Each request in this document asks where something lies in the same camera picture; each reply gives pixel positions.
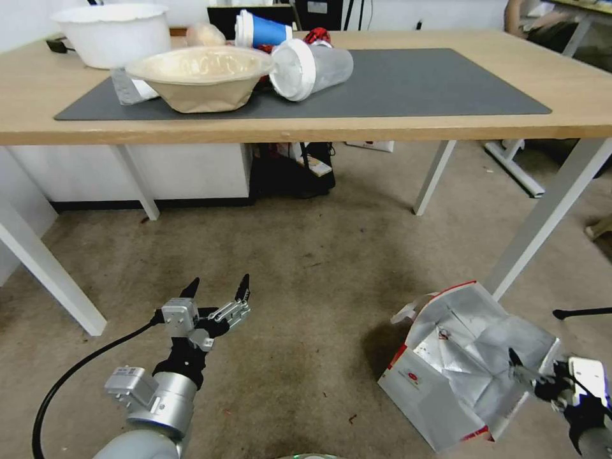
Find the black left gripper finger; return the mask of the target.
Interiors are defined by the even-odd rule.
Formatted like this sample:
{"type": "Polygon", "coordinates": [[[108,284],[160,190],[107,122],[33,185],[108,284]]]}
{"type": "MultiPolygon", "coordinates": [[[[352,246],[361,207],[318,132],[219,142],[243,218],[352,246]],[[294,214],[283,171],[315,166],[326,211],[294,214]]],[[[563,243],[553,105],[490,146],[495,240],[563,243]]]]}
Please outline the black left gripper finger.
{"type": "Polygon", "coordinates": [[[200,278],[194,278],[181,292],[179,295],[179,305],[181,306],[195,306],[195,296],[200,284],[200,278]]]}
{"type": "Polygon", "coordinates": [[[232,329],[250,313],[250,295],[250,275],[246,273],[240,281],[234,300],[211,312],[207,319],[217,324],[224,323],[228,325],[229,329],[232,329]]]}

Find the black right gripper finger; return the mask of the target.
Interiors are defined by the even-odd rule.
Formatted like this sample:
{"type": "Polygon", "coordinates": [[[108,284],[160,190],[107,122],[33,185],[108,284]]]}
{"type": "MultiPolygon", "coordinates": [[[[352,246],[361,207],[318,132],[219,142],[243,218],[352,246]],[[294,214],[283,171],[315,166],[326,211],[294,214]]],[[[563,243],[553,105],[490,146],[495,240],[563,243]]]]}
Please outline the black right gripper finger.
{"type": "Polygon", "coordinates": [[[521,384],[544,384],[548,377],[537,370],[523,365],[516,351],[509,348],[509,373],[510,376],[521,384]]]}

